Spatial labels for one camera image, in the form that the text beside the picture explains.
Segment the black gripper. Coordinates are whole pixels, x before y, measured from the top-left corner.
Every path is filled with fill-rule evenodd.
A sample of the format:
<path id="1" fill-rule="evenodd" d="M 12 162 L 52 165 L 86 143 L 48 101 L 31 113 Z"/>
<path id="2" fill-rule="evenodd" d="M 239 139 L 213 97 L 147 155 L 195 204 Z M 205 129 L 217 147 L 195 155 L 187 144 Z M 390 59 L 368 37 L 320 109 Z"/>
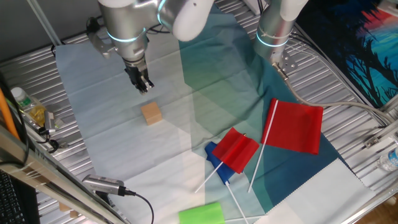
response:
<path id="1" fill-rule="evenodd" d="M 147 91 L 154 87 L 147 75 L 147 65 L 145 56 L 140 58 L 123 58 L 125 72 L 128 74 L 131 83 L 139 90 L 140 94 L 145 95 Z"/>

